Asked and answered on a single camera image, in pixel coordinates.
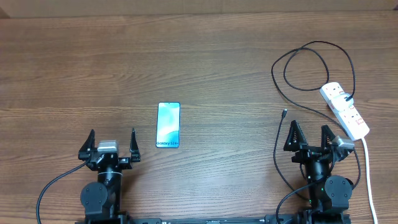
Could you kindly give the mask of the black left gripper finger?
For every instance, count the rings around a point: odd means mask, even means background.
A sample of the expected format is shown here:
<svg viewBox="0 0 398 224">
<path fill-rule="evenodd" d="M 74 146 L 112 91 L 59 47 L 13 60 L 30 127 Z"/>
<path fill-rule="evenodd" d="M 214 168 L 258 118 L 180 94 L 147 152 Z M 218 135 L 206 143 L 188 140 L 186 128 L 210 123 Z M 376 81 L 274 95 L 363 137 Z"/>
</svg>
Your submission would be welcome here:
<svg viewBox="0 0 398 224">
<path fill-rule="evenodd" d="M 136 141 L 136 130 L 132 128 L 131 131 L 131 140 L 130 140 L 130 149 L 131 154 L 139 154 L 139 148 Z"/>
<path fill-rule="evenodd" d="M 79 150 L 79 153 L 89 153 L 95 146 L 95 131 L 92 129 L 90 134 L 82 147 Z"/>
</svg>

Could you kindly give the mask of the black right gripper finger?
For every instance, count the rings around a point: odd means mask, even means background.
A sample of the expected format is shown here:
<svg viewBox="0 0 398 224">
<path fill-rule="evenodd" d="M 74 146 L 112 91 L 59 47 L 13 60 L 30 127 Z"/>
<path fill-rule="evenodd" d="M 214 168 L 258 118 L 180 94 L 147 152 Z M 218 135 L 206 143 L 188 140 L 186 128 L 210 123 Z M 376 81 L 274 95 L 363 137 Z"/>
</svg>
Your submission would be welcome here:
<svg viewBox="0 0 398 224">
<path fill-rule="evenodd" d="M 321 127 L 322 136 L 321 136 L 321 148 L 328 148 L 329 145 L 332 144 L 335 135 L 331 131 L 328 125 L 323 125 Z"/>
<path fill-rule="evenodd" d="M 284 151 L 297 152 L 307 146 L 308 142 L 299 123 L 296 120 L 291 121 L 289 133 L 284 144 Z"/>
</svg>

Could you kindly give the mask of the Samsung Galaxy smartphone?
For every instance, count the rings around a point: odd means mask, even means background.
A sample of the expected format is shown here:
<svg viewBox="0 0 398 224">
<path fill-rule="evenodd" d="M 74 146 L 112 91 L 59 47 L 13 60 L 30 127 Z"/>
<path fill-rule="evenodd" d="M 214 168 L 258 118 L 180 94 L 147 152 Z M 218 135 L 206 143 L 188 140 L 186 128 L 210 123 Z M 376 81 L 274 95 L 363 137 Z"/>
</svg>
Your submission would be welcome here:
<svg viewBox="0 0 398 224">
<path fill-rule="evenodd" d="M 155 145 L 158 148 L 178 148 L 180 145 L 180 103 L 160 102 L 157 112 Z"/>
</svg>

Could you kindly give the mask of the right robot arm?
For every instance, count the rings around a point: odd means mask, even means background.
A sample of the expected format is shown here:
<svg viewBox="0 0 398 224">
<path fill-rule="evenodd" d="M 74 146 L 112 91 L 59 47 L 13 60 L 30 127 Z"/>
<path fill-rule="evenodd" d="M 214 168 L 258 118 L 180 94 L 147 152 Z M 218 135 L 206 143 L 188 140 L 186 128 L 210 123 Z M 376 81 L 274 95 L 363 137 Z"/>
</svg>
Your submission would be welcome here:
<svg viewBox="0 0 398 224">
<path fill-rule="evenodd" d="M 321 145 L 310 146 L 299 123 L 293 120 L 284 151 L 294 152 L 291 161 L 305 168 L 309 204 L 292 215 L 287 223 L 350 223 L 344 211 L 349 209 L 354 183 L 340 175 L 333 175 L 336 162 L 354 152 L 354 142 L 333 134 L 331 129 L 321 127 Z"/>
</svg>

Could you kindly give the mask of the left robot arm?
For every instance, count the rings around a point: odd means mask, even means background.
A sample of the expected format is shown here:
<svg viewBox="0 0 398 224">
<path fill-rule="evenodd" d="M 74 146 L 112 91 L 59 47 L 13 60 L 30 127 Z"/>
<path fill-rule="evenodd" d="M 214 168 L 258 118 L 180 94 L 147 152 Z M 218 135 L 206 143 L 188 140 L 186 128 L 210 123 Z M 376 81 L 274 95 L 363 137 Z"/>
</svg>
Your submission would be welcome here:
<svg viewBox="0 0 398 224">
<path fill-rule="evenodd" d="M 134 162 L 141 161 L 135 129 L 131 131 L 129 152 L 129 157 L 121 157 L 116 140 L 100 141 L 96 145 L 93 130 L 78 151 L 78 158 L 85 166 L 98 173 L 97 181 L 87 184 L 80 194 L 85 223 L 133 222 L 128 212 L 121 211 L 121 186 L 123 170 L 132 169 Z"/>
</svg>

